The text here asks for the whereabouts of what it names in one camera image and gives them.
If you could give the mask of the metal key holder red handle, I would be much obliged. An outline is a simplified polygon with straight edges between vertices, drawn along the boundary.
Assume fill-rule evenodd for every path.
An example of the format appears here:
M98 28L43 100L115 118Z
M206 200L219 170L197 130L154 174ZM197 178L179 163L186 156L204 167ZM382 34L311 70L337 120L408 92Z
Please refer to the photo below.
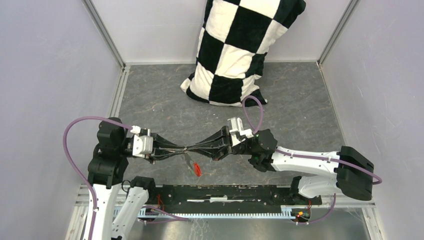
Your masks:
M187 150L184 151L184 160L195 176L200 177L202 175L200 166L191 158Z

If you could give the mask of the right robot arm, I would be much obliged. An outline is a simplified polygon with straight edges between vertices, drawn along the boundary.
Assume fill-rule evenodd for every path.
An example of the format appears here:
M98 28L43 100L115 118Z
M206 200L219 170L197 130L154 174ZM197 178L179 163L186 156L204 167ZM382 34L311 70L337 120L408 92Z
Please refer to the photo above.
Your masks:
M373 186L381 180L374 174L374 164L356 149L342 146L338 151L311 152L278 146L270 129L253 133L251 129L229 129L186 147L219 161L229 154L249 155L248 162L260 172L299 172L289 189L289 199L302 204L321 195L343 194L359 201L372 199Z

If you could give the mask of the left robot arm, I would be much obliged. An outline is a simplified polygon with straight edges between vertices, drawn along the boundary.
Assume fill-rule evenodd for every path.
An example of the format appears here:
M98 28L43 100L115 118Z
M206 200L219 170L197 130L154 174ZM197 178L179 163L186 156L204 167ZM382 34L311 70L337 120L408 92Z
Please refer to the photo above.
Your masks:
M184 146L176 145L151 133L146 128L129 126L118 117L95 117L100 121L96 134L98 143L88 164L85 183L89 190L90 212L87 214L83 234L85 240L126 240L139 218L142 209L150 210L144 222L152 224L151 217L165 215L171 221L183 217L164 211L164 203L150 205L158 194L153 178L136 176L129 182L123 206L114 216L119 190L123 186L128 158L151 161L167 159L184 152Z

